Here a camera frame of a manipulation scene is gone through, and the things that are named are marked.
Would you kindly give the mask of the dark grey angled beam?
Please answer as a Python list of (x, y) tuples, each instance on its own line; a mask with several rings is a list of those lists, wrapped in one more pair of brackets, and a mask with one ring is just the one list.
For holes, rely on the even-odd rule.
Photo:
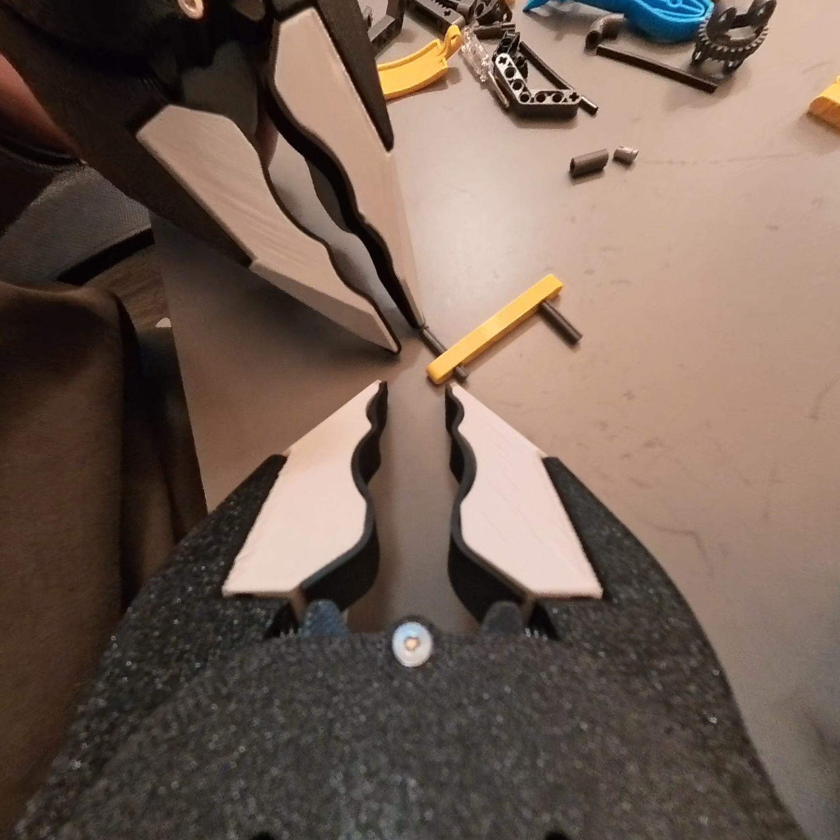
[(576, 93), (558, 89), (520, 51), (519, 32), (504, 34), (491, 55), (493, 75), (504, 91), (509, 111), (522, 120), (571, 120), (581, 109)]

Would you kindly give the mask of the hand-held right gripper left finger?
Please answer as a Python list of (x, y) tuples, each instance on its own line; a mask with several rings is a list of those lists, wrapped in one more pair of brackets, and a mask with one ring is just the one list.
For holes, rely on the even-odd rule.
[(222, 585), (223, 597), (317, 601), (347, 612), (373, 586), (380, 546), (370, 483), (381, 465), (388, 385), (374, 381), (285, 452)]

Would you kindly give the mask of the yellow rectangular panel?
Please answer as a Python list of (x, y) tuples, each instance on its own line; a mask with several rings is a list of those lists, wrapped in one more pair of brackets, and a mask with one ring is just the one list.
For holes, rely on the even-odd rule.
[(824, 123), (835, 131), (839, 131), (839, 88), (840, 76), (836, 78), (818, 94), (809, 104), (807, 114)]

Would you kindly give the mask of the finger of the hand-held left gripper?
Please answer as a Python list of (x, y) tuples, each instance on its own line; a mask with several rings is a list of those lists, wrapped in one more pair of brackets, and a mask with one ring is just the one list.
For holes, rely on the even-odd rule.
[(358, 338), (400, 352), (378, 306), (344, 281), (327, 244), (281, 207), (256, 148), (233, 120), (169, 105), (137, 138), (245, 252), (253, 273)]
[(424, 325), (394, 133), (359, 7), (266, 7), (272, 115), (331, 183), (390, 299)]

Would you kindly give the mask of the black connector piece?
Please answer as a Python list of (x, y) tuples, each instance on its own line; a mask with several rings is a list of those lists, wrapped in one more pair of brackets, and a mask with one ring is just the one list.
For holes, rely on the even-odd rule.
[(479, 38), (499, 38), (513, 30), (513, 15), (505, 1), (407, 1), (410, 17), (439, 35), (449, 27), (475, 26)]

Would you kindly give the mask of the thick black rod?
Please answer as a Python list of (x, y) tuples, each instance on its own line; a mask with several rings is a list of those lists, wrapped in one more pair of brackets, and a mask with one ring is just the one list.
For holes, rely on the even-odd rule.
[(595, 47), (595, 54), (599, 57), (613, 60), (627, 67), (640, 69), (657, 77), (662, 77), (670, 81), (677, 82), (685, 87), (703, 91), (705, 93), (714, 93), (719, 88), (719, 82), (717, 80), (698, 76), (694, 73), (688, 72), (687, 70), (669, 66), (660, 61), (646, 58), (645, 56), (640, 56), (632, 52), (627, 52), (616, 47), (611, 47), (603, 43)]

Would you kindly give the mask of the black toy gear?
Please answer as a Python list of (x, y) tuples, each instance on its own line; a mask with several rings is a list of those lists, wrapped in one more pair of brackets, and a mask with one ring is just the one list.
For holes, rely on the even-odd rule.
[(732, 5), (715, 2), (697, 31), (690, 64), (706, 61), (721, 66), (725, 75), (739, 69), (763, 44), (777, 7), (776, 1), (752, 1), (742, 12)]

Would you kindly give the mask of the yellow long toy beam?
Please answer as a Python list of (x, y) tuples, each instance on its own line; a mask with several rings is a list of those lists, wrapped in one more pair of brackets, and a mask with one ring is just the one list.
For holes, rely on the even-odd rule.
[(564, 283), (547, 275), (526, 289), (502, 309), (453, 344), (426, 368), (426, 376), (436, 385), (444, 384), (459, 366), (467, 365), (530, 319), (544, 302), (559, 296)]

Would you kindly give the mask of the black elbow tube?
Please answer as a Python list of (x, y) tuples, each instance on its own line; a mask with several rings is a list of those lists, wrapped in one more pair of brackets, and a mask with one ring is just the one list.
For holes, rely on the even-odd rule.
[(623, 14), (605, 14), (595, 19), (584, 39), (584, 48), (595, 52), (604, 41), (615, 40), (625, 27), (626, 18)]

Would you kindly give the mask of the dark cloth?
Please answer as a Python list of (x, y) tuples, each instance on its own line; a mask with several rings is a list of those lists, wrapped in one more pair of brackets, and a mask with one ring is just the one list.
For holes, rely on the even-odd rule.
[(72, 156), (2, 137), (2, 279), (81, 287), (154, 244), (149, 212)]

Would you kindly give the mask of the grey axle pin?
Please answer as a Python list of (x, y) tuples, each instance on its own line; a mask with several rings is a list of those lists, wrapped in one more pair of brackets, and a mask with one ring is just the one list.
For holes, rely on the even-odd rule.
[(544, 302), (543, 315), (557, 330), (563, 341), (570, 346), (577, 346), (582, 339), (582, 333), (553, 305)]
[[(448, 351), (448, 348), (433, 334), (427, 325), (423, 325), (420, 328), (419, 336), (436, 358)], [(459, 364), (453, 369), (453, 376), (459, 383), (465, 384), (468, 381), (469, 374), (466, 368)]]

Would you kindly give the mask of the yellow curved panel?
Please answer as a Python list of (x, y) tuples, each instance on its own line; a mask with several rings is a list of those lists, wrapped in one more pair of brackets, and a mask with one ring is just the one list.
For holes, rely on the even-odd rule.
[(391, 102), (429, 88), (446, 76), (448, 60), (463, 42), (460, 27), (451, 25), (444, 37), (400, 59), (377, 65), (384, 99)]

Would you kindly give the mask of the black frame piece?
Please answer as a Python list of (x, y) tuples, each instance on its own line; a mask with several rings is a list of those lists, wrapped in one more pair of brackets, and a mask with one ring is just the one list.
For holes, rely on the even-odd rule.
[(407, 1), (387, 1), (384, 14), (373, 19), (370, 9), (365, 10), (364, 18), (368, 24), (367, 35), (371, 47), (379, 54), (402, 32)]

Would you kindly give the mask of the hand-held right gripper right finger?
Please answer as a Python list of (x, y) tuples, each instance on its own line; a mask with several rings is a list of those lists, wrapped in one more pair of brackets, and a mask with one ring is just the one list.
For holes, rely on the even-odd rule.
[(445, 397), (450, 517), (448, 578), (476, 620), (508, 602), (600, 601), (604, 586), (551, 477), (550, 457), (460, 385)]

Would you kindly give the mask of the blue curved toy part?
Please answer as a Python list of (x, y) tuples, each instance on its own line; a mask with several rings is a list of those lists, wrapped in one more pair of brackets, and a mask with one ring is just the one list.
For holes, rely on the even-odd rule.
[(576, 4), (624, 16), (631, 28), (661, 44), (694, 40), (711, 15), (712, 1), (576, 1)]

